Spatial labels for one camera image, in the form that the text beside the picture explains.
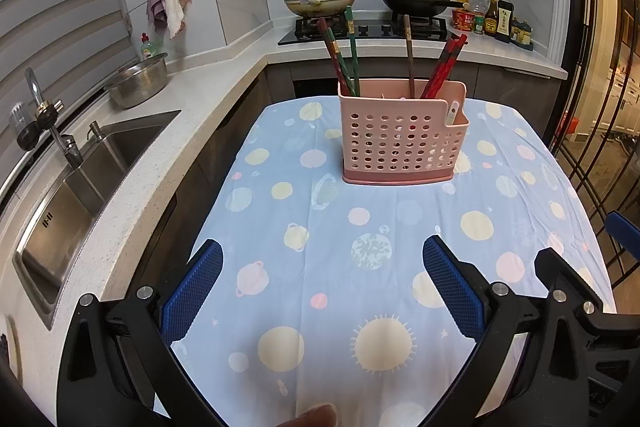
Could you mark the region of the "person's left hand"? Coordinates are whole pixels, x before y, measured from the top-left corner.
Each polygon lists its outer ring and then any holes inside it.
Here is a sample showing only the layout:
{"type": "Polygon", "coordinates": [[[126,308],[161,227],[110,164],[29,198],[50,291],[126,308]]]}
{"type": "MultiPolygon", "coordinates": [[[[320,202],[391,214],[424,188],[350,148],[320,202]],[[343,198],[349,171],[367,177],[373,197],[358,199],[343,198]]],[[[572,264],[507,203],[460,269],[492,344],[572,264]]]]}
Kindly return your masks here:
{"type": "Polygon", "coordinates": [[[337,409],[331,403],[319,404],[278,427],[336,427],[337,409]]]}

